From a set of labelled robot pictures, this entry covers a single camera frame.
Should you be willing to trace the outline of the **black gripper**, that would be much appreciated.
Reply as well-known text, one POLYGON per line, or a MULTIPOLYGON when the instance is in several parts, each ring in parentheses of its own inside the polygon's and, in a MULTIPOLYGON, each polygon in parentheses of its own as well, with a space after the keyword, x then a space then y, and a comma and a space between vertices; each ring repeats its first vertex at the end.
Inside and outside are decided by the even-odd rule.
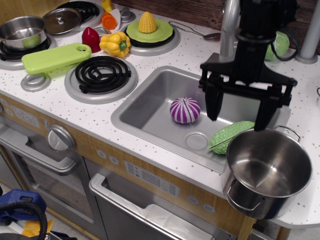
POLYGON ((222 62, 216 55, 201 64, 199 87, 205 93, 206 112, 212 121, 220 114, 224 94, 260 101, 255 131, 265 130, 276 110, 291 103, 297 81, 272 71, 265 64, 268 46, 275 51, 276 35, 275 32, 265 35, 238 32, 233 61, 222 62))

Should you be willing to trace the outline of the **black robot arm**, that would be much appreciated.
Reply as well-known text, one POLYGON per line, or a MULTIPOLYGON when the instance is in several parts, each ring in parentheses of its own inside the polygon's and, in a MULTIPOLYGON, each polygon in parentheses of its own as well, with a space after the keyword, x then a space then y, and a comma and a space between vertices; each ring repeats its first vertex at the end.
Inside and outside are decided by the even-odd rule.
POLYGON ((296 19, 298 3, 295 0, 239 0, 239 27, 235 57, 220 62, 214 53, 201 64, 199 87, 205 93, 207 116, 217 120, 224 94, 232 94, 260 101, 255 120, 255 131, 264 130, 276 110, 289 106, 294 78, 281 75, 265 65, 268 46, 283 30, 293 36, 288 24, 296 19))

